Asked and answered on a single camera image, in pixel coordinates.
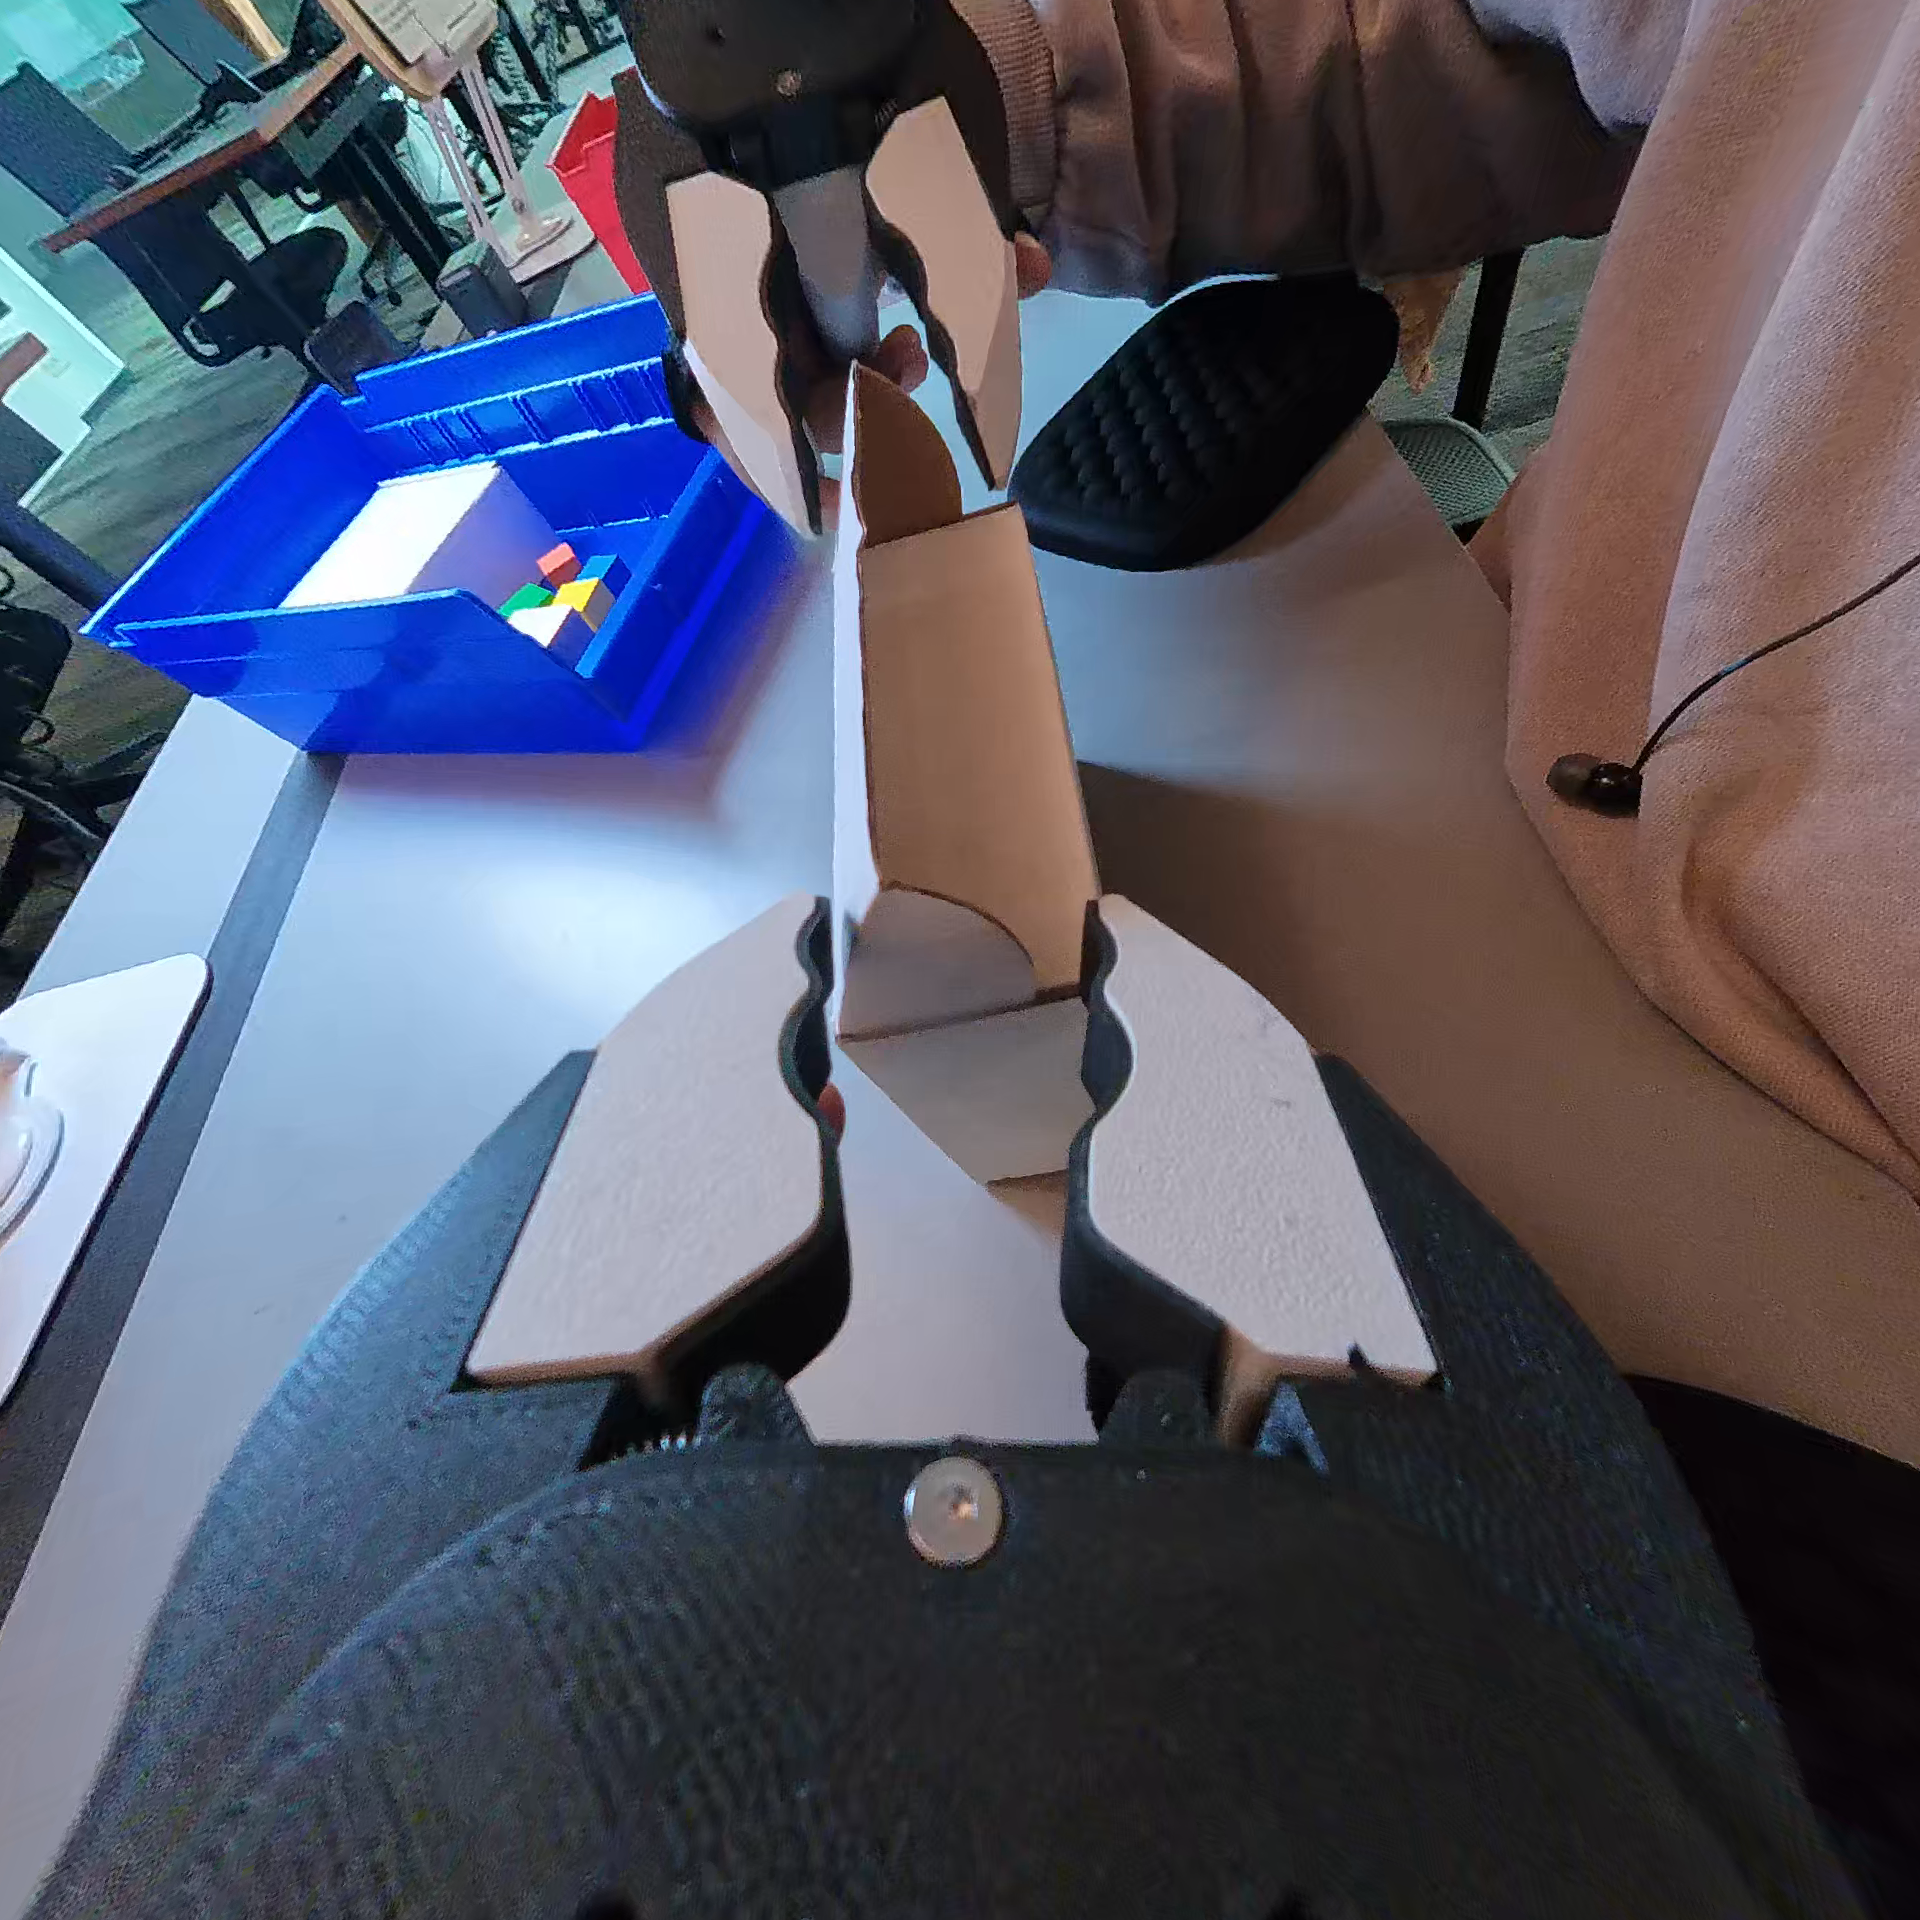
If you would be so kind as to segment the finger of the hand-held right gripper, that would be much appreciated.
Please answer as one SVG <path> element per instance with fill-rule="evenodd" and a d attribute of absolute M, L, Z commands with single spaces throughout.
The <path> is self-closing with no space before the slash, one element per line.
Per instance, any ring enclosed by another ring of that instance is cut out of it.
<path fill-rule="evenodd" d="M 736 478 L 799 536 L 826 525 L 824 373 L 799 260 L 754 186 L 697 174 L 666 190 L 681 296 L 680 357 Z"/>
<path fill-rule="evenodd" d="M 903 109 L 883 136 L 869 160 L 869 226 L 949 379 L 984 482 L 1005 492 L 1024 401 L 1017 242 L 947 99 Z"/>

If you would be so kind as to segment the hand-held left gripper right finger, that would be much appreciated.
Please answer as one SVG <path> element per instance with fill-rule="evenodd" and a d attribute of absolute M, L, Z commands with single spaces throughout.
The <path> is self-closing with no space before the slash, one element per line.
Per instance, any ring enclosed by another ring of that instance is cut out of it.
<path fill-rule="evenodd" d="M 1433 1379 L 1432 1338 L 1303 1034 L 1126 896 L 1089 912 L 1062 1300 L 1114 1379 Z"/>

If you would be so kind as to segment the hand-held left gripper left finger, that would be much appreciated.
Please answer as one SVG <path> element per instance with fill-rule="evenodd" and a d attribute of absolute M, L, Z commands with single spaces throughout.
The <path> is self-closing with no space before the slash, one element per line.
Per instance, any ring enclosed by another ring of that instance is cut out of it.
<path fill-rule="evenodd" d="M 690 1408 L 800 1377 L 848 1317 L 827 904 L 784 896 L 601 1041 L 469 1346 L 481 1386 L 623 1379 Z"/>

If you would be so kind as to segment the white cardboard box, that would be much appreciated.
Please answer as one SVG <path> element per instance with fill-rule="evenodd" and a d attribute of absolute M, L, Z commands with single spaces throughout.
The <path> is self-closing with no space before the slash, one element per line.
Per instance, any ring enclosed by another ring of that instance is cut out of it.
<path fill-rule="evenodd" d="M 541 573 L 560 531 L 498 462 L 417 470 L 377 485 L 282 608 L 469 593 L 498 606 Z"/>
<path fill-rule="evenodd" d="M 833 554 L 833 1088 L 853 1302 L 797 1386 L 827 1441 L 979 1454 L 1093 1435 L 1059 1300 L 1089 1116 L 1101 894 L 1021 507 L 855 373 Z"/>

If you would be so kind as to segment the blue plastic bin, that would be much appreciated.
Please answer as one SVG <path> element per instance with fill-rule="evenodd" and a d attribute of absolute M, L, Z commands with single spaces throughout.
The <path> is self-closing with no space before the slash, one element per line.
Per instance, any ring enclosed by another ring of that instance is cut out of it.
<path fill-rule="evenodd" d="M 686 438 L 653 296 L 319 386 L 90 616 L 86 635 L 330 755 L 637 752 L 694 730 L 749 665 L 784 528 Z M 502 604 L 534 581 L 313 608 L 299 579 L 379 492 L 494 466 L 623 593 L 578 661 Z"/>

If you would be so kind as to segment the person's right forearm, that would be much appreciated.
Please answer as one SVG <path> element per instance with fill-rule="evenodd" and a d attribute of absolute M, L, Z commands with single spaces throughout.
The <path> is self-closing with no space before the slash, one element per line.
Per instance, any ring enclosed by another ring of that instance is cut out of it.
<path fill-rule="evenodd" d="M 971 3 L 1054 286 L 1465 270 L 1617 214 L 1686 37 L 1643 3 Z"/>

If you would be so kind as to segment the person's right hand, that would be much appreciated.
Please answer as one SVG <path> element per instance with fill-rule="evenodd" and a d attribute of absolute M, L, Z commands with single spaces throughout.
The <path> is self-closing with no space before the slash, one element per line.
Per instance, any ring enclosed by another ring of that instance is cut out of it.
<path fill-rule="evenodd" d="M 1035 233 L 1022 232 L 1016 236 L 1016 292 L 1017 299 L 1029 299 L 1042 290 L 1048 290 L 1053 280 L 1053 257 L 1042 241 Z M 897 321 L 877 348 L 865 357 L 865 363 L 880 373 L 883 378 L 891 379 L 903 394 L 912 394 L 926 378 L 928 378 L 928 350 L 921 337 L 921 330 L 906 310 L 906 305 L 897 305 L 888 321 Z"/>

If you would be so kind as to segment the red plastic bin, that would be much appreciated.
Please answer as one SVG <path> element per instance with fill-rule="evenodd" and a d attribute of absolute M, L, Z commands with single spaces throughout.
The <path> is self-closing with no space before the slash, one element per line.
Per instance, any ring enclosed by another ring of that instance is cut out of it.
<path fill-rule="evenodd" d="M 618 101 L 586 94 L 570 112 L 546 169 L 584 214 L 630 292 L 648 296 L 649 280 L 630 242 L 615 193 Z"/>

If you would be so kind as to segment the black office chair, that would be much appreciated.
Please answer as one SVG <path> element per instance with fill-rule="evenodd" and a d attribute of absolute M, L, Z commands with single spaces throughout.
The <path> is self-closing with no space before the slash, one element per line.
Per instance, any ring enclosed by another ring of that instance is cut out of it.
<path fill-rule="evenodd" d="M 331 226 L 288 233 L 250 257 L 217 226 L 195 222 L 149 254 L 143 292 L 202 369 L 229 369 L 251 352 L 288 352 L 311 369 L 310 340 L 349 266 L 349 236 Z"/>

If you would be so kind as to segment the black chair leg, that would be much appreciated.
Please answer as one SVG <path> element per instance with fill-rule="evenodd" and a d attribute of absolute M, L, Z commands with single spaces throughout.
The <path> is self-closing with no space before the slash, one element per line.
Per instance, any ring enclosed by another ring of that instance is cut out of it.
<path fill-rule="evenodd" d="M 1526 251 L 1514 250 L 1494 254 L 1480 266 L 1478 296 L 1451 403 L 1451 418 L 1473 429 L 1485 429 L 1523 258 Z"/>

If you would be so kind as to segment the white mat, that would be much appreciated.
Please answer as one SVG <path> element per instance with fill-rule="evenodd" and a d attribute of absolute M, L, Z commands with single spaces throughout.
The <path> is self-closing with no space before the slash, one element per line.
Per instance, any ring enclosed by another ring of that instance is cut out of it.
<path fill-rule="evenodd" d="M 3 1397 L 42 1342 L 208 995 L 208 960 L 176 953 L 16 998 L 3 1046 L 26 1049 L 64 1116 L 56 1173 L 3 1244 Z"/>

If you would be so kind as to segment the brown desk with black legs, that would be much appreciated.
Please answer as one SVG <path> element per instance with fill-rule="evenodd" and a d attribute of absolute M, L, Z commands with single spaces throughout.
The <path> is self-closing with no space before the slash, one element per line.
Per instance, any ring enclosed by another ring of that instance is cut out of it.
<path fill-rule="evenodd" d="M 432 282 L 450 245 L 400 165 L 407 128 L 391 85 L 349 42 L 254 72 L 226 65 L 199 107 L 139 152 L 38 68 L 5 82 L 5 171 L 62 218 L 43 246 L 105 251 L 147 306 L 149 254 L 190 224 L 217 226 L 250 257 L 280 241 L 250 211 L 248 184 L 278 198 L 363 209 L 375 237 L 394 241 Z"/>

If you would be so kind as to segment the clear glass dish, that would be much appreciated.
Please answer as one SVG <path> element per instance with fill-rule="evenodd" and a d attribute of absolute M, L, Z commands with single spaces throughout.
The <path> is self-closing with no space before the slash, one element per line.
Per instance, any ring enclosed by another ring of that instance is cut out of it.
<path fill-rule="evenodd" d="M 3 1244 L 33 1216 L 64 1142 L 64 1116 L 31 1052 L 3 1046 Z"/>

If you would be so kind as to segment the person's dark trouser leg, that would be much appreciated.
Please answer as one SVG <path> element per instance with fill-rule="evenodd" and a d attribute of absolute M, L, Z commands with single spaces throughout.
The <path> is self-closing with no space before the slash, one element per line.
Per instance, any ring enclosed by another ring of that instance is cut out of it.
<path fill-rule="evenodd" d="M 1809 1797 L 1875 1916 L 1918 1916 L 1918 1472 L 1781 1413 L 1629 1379 L 1753 1629 Z"/>

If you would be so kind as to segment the person's pink hoodie torso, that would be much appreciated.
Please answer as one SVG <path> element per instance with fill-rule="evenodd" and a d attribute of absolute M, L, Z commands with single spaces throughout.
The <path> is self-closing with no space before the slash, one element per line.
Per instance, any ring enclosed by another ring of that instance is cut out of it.
<path fill-rule="evenodd" d="M 1769 1267 L 1726 1397 L 1917 1465 L 1917 573 L 1726 682 L 1635 819 L 1557 801 L 1917 556 L 1917 5 L 1687 5 L 1550 441 L 1504 509 L 1507 768 L 1639 990 L 1815 1145 L 1723 1147 Z"/>

